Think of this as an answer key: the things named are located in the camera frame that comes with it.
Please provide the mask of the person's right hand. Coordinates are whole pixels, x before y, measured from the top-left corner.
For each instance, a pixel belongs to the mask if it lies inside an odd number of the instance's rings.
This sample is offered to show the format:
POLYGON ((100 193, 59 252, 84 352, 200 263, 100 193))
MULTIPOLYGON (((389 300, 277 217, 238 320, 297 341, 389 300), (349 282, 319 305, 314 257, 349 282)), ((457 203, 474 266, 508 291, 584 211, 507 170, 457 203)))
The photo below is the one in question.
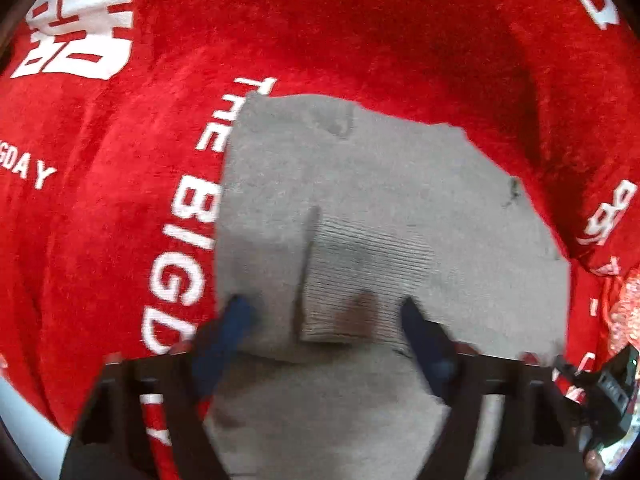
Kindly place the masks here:
POLYGON ((605 466, 601 455, 596 450, 588 451, 584 456, 584 466, 589 480, 600 480, 605 466))

